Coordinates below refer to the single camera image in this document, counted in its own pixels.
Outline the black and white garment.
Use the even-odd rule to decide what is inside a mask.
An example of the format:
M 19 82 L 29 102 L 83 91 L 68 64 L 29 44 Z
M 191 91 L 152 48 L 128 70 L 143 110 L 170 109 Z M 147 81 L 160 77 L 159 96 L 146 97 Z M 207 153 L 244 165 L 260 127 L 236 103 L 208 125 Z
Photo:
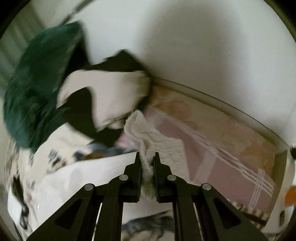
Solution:
M 79 132 L 112 147 L 126 118 L 142 109 L 150 93 L 151 78 L 144 66 L 126 50 L 96 65 L 69 74 L 57 95 L 56 108 Z

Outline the dark green plush blanket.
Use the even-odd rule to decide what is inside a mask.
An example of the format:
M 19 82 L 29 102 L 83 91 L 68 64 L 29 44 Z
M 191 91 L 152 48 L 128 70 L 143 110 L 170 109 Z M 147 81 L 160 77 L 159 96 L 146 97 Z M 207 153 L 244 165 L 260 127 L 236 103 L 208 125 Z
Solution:
M 58 92 L 87 62 L 79 22 L 46 29 L 30 41 L 4 93 L 4 123 L 19 147 L 36 151 L 64 124 Z

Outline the floral bed quilt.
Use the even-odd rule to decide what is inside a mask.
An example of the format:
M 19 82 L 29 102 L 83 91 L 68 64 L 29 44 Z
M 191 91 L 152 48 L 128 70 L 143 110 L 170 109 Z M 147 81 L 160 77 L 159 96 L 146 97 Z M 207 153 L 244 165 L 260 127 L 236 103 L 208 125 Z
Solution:
M 23 240 L 85 184 L 108 183 L 134 162 L 136 145 L 122 132 L 108 148 L 69 124 L 56 129 L 36 151 L 11 140 L 4 169 L 8 213 Z M 170 204 L 141 195 L 123 211 L 122 240 L 174 240 Z

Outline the small white towel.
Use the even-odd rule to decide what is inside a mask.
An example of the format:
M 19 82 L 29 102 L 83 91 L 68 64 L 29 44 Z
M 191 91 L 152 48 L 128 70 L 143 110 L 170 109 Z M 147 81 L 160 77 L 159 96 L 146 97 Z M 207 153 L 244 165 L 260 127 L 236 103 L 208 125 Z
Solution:
M 142 196 L 148 200 L 155 199 L 152 161 L 156 153 L 159 153 L 160 161 L 168 165 L 172 173 L 177 174 L 186 181 L 189 180 L 185 147 L 182 140 L 161 134 L 145 119 L 143 113 L 139 110 L 136 110 L 128 117 L 124 132 L 139 151 L 142 164 Z

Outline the pink striped bed sheet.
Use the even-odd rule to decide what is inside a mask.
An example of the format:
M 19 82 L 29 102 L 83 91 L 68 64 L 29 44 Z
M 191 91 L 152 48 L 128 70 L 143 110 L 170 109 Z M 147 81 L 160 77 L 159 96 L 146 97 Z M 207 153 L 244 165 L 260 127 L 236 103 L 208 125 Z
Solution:
M 231 116 L 174 90 L 152 87 L 144 109 L 161 161 L 186 181 L 211 184 L 265 225 L 274 207 L 272 143 Z

